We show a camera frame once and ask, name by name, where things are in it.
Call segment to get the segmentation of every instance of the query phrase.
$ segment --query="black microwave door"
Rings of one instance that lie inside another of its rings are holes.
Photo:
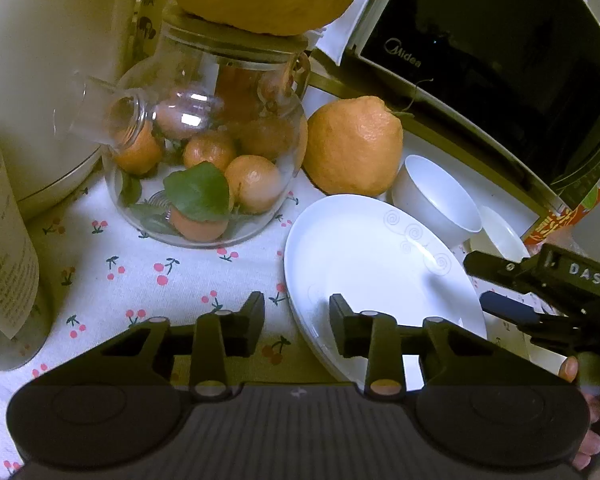
[[[361,55],[432,78],[423,90],[550,186],[600,155],[600,26],[583,0],[390,0]]]

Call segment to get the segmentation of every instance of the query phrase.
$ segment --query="glass teapot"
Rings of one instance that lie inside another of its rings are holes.
[[[306,46],[170,2],[156,53],[116,86],[74,75],[56,134],[104,145],[111,199],[138,230],[178,246],[234,244],[273,218],[302,163]]]

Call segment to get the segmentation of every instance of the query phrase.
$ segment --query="glass teapot spout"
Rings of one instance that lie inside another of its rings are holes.
[[[124,150],[142,129],[145,108],[140,89],[75,72],[54,109],[54,131],[56,137],[71,134]]]

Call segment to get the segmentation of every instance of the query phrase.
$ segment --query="ribbed black surface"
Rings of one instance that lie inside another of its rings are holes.
[[[151,416],[148,413],[139,416]],[[576,480],[567,465],[491,473],[443,455],[400,406],[364,399],[354,386],[250,385],[202,404],[176,438],[138,462],[68,473],[29,464],[18,480]]]

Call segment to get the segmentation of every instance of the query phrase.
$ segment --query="tablecloth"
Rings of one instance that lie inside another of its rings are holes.
[[[258,348],[251,358],[227,359],[230,382],[333,381],[296,327],[283,275],[289,229],[323,196],[301,172],[262,232],[239,245],[213,250],[176,248],[137,231],[117,213],[100,172],[30,222],[55,321],[31,362],[0,372],[0,477],[7,478],[23,463],[5,423],[8,402],[17,389],[152,316],[166,316],[174,325],[190,324],[206,312],[238,309],[252,290],[262,291],[266,321]],[[456,248],[454,253],[461,260],[466,250]],[[472,281],[478,293],[494,288]],[[543,308],[538,298],[507,295],[536,310]],[[524,353],[515,327],[491,321],[492,340]],[[172,382],[187,384],[188,368],[186,358],[176,360]]]

